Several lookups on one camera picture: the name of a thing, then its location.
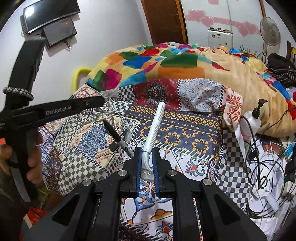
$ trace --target television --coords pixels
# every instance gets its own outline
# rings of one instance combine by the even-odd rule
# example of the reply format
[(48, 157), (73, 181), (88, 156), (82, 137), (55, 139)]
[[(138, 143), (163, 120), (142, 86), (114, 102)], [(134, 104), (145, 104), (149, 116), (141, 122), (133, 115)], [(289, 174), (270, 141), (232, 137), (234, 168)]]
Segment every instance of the television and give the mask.
[(28, 33), (55, 20), (80, 13), (77, 0), (41, 0), (23, 9)]

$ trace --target wooden door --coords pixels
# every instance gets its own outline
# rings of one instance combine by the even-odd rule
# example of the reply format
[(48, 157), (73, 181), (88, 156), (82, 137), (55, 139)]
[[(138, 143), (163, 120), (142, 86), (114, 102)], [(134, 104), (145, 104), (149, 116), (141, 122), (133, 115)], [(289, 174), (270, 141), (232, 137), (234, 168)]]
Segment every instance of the wooden door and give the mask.
[(179, 0), (141, 0), (153, 44), (186, 43)]

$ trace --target metal screw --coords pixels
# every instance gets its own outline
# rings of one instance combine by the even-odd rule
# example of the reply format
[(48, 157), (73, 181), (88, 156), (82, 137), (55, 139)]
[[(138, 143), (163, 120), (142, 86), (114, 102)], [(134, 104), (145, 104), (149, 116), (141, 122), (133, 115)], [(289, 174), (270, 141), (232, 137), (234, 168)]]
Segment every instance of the metal screw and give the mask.
[(120, 170), (118, 172), (118, 175), (120, 175), (121, 177), (124, 177), (128, 172), (126, 170)]
[(170, 176), (176, 176), (176, 175), (177, 175), (177, 171), (171, 169), (171, 170), (168, 170), (168, 174), (169, 174)]
[(211, 184), (213, 183), (212, 180), (210, 180), (210, 179), (208, 179), (208, 178), (204, 179), (202, 182), (203, 182), (206, 186), (209, 186), (209, 185), (211, 185)]
[(89, 185), (91, 185), (91, 180), (90, 179), (84, 179), (83, 181), (82, 181), (82, 185), (83, 186), (89, 186)]

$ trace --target bed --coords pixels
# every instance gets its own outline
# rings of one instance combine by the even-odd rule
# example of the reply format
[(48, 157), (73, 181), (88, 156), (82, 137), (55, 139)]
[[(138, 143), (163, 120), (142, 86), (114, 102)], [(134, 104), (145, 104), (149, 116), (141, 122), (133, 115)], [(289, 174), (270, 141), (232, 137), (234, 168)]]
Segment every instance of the bed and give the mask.
[[(183, 54), (189, 60), (182, 59), (187, 65), (180, 66), (176, 56)], [(174, 59), (164, 67), (162, 61), (170, 56)], [(242, 75), (250, 83), (243, 82)], [(74, 97), (103, 94), (117, 111), (115, 126), (121, 125), (120, 114), (131, 130), (132, 150), (143, 147), (157, 104), (165, 102), (155, 143), (161, 157), (188, 178), (211, 179), (245, 210), (250, 191), (246, 178), (249, 170), (236, 130), (239, 117), (256, 107), (258, 100), (251, 99), (256, 99), (262, 91), (248, 96), (249, 92), (243, 88), (255, 89), (258, 84), (267, 91), (263, 95), (269, 98), (269, 105), (261, 115), (265, 122), (261, 130), (264, 130), (279, 115), (273, 112), (272, 106), (285, 104), (280, 112), (287, 109), (288, 100), (273, 85), (275, 81), (266, 67), (248, 54), (165, 43), (130, 47), (108, 55)], [(280, 123), (273, 129), (275, 133), (283, 128), (286, 132), (294, 131), (291, 113), (286, 115), (286, 120), (289, 124)], [(45, 183), (63, 196), (85, 178), (107, 178), (128, 159), (120, 148), (115, 152), (109, 150), (113, 139), (101, 122), (80, 126), (77, 116), (71, 116), (48, 123), (40, 132), (44, 137), (41, 147)], [(122, 199), (121, 237), (127, 228), (141, 238), (172, 240), (172, 215), (171, 199), (159, 199), (154, 183), (142, 180), (138, 198)]]

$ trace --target charger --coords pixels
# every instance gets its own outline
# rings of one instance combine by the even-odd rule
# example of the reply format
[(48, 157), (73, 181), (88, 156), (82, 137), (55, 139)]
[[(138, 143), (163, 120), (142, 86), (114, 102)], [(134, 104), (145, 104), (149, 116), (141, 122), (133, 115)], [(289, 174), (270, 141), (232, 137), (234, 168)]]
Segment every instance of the charger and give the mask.
[(294, 173), (296, 171), (296, 148), (293, 148), (293, 155), (291, 160), (287, 163), (285, 174)]
[(286, 182), (285, 186), (284, 186), (282, 196), (286, 197), (289, 194), (294, 196), (296, 194), (296, 188), (295, 187), (296, 187), (295, 183), (293, 183), (291, 181)]

